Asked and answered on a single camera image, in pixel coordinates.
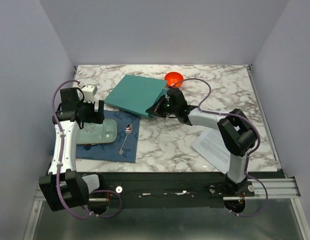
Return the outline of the printed white paper sheets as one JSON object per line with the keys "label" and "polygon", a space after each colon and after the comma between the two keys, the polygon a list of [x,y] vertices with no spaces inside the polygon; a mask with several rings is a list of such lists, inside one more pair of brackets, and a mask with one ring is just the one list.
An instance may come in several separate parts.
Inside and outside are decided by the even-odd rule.
{"label": "printed white paper sheets", "polygon": [[222,116],[201,112],[196,108],[190,112],[188,118],[191,125],[205,127],[192,147],[220,172],[227,173],[230,152],[227,150],[217,126]]}

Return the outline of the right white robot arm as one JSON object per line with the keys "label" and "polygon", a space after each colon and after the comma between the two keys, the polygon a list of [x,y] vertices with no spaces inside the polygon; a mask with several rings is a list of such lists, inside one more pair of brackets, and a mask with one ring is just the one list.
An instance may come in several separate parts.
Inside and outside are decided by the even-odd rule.
{"label": "right white robot arm", "polygon": [[189,105],[180,89],[172,88],[146,109],[146,113],[161,118],[174,115],[182,124],[218,130],[230,152],[229,170],[221,184],[222,191],[236,196],[244,190],[249,156],[259,147],[260,135],[240,109],[231,112],[202,110],[199,106]]}

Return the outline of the teal file folder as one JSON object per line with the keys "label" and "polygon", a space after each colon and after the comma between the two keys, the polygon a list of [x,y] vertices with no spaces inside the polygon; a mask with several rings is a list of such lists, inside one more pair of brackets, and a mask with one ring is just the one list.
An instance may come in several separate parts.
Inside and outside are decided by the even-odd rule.
{"label": "teal file folder", "polygon": [[165,87],[165,80],[127,74],[104,102],[111,107],[148,117],[146,110],[163,95]]}

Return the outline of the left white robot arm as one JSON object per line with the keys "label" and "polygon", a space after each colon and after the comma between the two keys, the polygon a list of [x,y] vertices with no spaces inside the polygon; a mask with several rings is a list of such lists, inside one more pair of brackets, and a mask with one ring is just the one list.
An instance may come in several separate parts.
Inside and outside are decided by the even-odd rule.
{"label": "left white robot arm", "polygon": [[79,131],[85,124],[104,121],[104,102],[95,110],[94,85],[63,88],[61,103],[53,110],[56,140],[48,174],[39,179],[39,187],[52,211],[87,205],[89,195],[99,198],[106,190],[97,174],[82,176],[76,170]]}

